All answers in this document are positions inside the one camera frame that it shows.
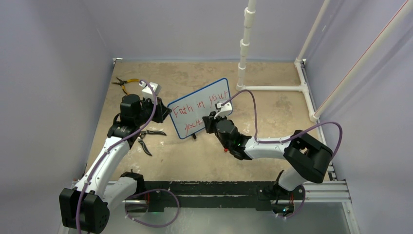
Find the blue framed whiteboard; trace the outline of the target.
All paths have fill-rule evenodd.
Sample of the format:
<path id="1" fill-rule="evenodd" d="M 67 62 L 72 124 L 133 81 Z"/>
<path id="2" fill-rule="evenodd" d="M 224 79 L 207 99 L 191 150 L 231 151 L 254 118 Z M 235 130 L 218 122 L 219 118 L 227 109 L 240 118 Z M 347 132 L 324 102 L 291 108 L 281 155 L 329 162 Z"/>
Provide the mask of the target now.
<path id="1" fill-rule="evenodd" d="M 228 79 L 221 78 L 167 105 L 179 139 L 191 137 L 205 128 L 202 117 L 216 111 L 215 104 L 231 98 Z"/>

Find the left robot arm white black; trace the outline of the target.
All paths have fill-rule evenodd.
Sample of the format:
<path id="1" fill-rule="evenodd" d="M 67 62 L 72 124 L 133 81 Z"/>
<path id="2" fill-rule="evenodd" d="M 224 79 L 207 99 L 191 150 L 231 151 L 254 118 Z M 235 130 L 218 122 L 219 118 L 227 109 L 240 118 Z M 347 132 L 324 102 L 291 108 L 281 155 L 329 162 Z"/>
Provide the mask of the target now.
<path id="1" fill-rule="evenodd" d="M 171 110 L 161 98 L 140 98 L 131 94 L 122 97 L 120 112 L 113 118 L 103 148 L 89 170 L 73 188 L 59 195 L 62 225 L 100 234 L 105 229 L 111 211 L 123 199 L 140 199 L 145 194 L 143 176 L 126 172 L 108 188 L 109 181 L 123 157 L 132 148 L 139 134 L 151 122 L 162 123 Z"/>

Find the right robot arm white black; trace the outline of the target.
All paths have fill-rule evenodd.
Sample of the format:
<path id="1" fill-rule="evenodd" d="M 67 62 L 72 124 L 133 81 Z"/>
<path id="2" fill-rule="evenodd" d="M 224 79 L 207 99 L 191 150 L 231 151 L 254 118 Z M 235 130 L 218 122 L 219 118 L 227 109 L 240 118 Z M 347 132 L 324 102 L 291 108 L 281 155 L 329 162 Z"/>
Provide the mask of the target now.
<path id="1" fill-rule="evenodd" d="M 290 168 L 279 174 L 274 194 L 286 198 L 301 184 L 322 183 L 334 152 L 302 130 L 292 136 L 266 141 L 241 134 L 232 120 L 217 117 L 215 112 L 202 118 L 208 134 L 214 134 L 223 148 L 238 160 L 260 158 L 285 159 Z"/>

